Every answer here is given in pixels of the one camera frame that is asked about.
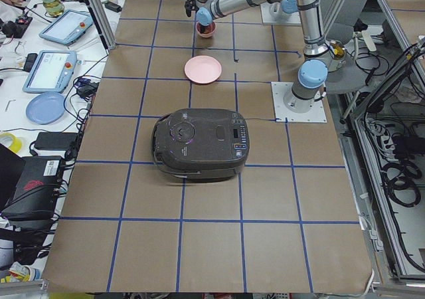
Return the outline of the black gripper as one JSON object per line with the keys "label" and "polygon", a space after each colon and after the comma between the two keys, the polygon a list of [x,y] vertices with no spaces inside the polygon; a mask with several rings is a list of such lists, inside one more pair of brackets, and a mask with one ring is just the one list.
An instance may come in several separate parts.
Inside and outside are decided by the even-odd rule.
{"label": "black gripper", "polygon": [[199,32],[200,33],[207,33],[209,31],[209,26],[204,26],[202,24],[199,24]]}

